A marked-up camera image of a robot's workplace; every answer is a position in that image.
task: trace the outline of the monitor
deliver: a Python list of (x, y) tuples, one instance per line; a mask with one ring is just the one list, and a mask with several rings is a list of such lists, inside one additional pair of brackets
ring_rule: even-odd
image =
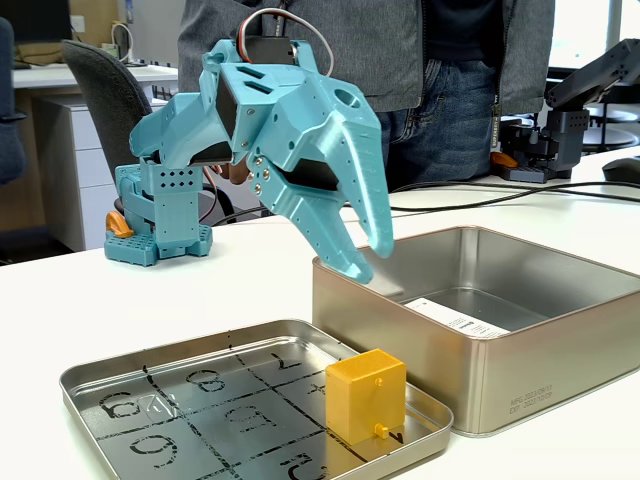
[(9, 20), (15, 43), (71, 39), (69, 0), (2, 0), (0, 17)]

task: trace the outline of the black device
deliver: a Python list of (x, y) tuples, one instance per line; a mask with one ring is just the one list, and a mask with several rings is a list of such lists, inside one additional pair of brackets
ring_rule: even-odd
[(625, 182), (640, 185), (640, 157), (620, 158), (602, 167), (609, 182)]
[(640, 40), (622, 40), (601, 57), (575, 71), (547, 92), (552, 108), (540, 129), (507, 124), (500, 135), (502, 152), (517, 166), (494, 165), (505, 180), (545, 183), (571, 178), (580, 163), (584, 132), (589, 128), (588, 103), (599, 102), (620, 82), (640, 76)]
[(71, 39), (69, 0), (1, 0), (0, 17), (13, 27), (18, 45)]

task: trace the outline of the silver tray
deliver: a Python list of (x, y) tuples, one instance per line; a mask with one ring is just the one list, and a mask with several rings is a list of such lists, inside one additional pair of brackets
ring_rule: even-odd
[(324, 370), (355, 354), (281, 320), (77, 366), (60, 384), (122, 480), (373, 480), (446, 448), (451, 411), (409, 384), (390, 438), (349, 446), (326, 428)]

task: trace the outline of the office chair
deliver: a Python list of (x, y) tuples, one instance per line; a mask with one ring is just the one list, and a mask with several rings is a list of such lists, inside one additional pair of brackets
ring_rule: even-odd
[[(15, 111), (12, 70), (13, 29), (7, 20), (0, 18), (0, 187), (24, 175), (27, 167), (16, 124), (25, 115)], [(11, 262), (0, 247), (0, 265), (8, 263)]]
[[(129, 150), (129, 134), (142, 117), (152, 112), (149, 101), (122, 62), (103, 50), (65, 40), (62, 53), (82, 91), (115, 181), (116, 167), (139, 162)], [(205, 190), (215, 193), (208, 185)], [(217, 197), (225, 216), (234, 213), (231, 200), (222, 190), (217, 190)], [(200, 199), (205, 200), (200, 202), (200, 209), (207, 210), (209, 199), (203, 194)], [(115, 207), (124, 211), (120, 199)]]

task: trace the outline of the teal robotic arm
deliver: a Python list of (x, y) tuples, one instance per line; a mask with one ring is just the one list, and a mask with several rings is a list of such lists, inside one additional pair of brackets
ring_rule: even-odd
[(153, 265), (208, 254), (211, 229), (198, 224), (202, 165), (244, 159), (252, 191), (327, 266), (372, 278), (340, 210), (349, 202), (372, 249), (391, 254), (380, 124), (358, 88), (321, 75), (310, 46), (290, 43), (292, 64), (251, 64), (234, 42), (220, 41), (203, 56), (200, 93), (177, 94), (136, 126), (131, 151), (140, 164), (116, 171), (126, 226), (111, 222), (109, 258)]

